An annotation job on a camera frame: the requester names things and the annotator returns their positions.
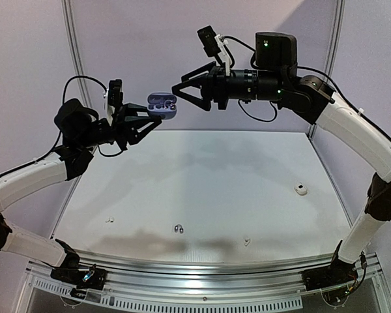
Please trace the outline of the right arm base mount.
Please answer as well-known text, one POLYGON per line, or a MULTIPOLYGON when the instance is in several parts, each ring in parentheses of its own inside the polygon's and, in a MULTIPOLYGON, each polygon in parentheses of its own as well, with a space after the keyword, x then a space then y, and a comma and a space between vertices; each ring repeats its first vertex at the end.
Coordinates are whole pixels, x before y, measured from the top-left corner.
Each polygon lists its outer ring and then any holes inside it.
POLYGON ((307 291, 337 286, 358 278, 355 264, 334 260, 329 265, 301 272, 307 291))

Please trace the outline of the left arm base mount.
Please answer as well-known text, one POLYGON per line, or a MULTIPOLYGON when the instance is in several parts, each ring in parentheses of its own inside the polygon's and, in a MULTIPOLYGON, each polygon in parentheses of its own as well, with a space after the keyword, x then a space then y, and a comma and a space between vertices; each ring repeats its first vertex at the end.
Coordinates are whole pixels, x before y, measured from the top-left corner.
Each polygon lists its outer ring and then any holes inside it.
POLYGON ((72 284, 77 289, 103 290, 108 272, 96 266, 82 267, 79 260, 64 260, 58 267, 51 270, 51 278, 67 284, 72 284))

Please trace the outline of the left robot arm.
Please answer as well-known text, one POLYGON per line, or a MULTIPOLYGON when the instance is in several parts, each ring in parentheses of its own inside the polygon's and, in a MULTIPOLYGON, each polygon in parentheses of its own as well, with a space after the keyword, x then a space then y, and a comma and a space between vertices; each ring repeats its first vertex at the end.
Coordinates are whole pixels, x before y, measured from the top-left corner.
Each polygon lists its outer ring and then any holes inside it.
POLYGON ((92 150, 116 143, 122 151, 139 143, 162 122, 162 117, 136 104, 115 107, 111 119, 83 106, 76 98, 65 102, 54 123, 63 135, 62 145, 50 154, 21 168, 0 175, 0 252, 11 252, 58 268, 70 283, 84 276, 80 257, 68 244, 51 240, 6 222, 3 212, 13 203, 48 186, 69 181, 85 173, 94 155, 92 150))

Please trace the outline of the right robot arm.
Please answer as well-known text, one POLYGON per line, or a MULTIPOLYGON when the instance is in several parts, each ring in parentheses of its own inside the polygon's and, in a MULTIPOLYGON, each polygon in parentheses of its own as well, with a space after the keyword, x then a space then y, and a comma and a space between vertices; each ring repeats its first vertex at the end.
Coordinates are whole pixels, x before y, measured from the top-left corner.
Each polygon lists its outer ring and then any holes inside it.
POLYGON ((338 284, 377 230, 391 220, 391 137, 354 107, 322 72, 311 69, 307 76, 298 76, 293 35, 256 33, 251 67, 237 70, 230 61, 221 60, 228 54, 225 37, 210 27, 197 34, 212 62, 184 75, 172 87, 175 96, 205 111, 212 104, 224 110, 231 99, 275 103, 337 137, 374 169, 365 207, 324 271, 329 284, 338 284))

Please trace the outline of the dark round earbud pair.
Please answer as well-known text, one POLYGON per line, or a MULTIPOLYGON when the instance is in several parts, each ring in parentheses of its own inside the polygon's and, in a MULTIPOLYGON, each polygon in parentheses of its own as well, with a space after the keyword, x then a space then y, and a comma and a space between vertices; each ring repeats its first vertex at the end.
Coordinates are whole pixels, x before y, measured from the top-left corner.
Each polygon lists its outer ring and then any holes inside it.
POLYGON ((165 110, 170 110, 170 111, 176 110, 176 105, 175 105, 175 103, 172 102, 172 101, 169 101, 169 100, 165 101, 162 107, 163 107, 163 109, 165 109, 165 110))

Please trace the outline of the blue-grey earbud charging case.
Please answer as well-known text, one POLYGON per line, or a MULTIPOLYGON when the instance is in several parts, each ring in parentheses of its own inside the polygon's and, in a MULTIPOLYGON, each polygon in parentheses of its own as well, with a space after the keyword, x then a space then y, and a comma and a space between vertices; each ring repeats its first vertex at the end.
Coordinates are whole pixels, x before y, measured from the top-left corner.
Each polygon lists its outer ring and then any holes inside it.
POLYGON ((177 97, 171 93, 151 93, 147 97, 147 113, 151 117, 169 120, 177 114, 177 97))

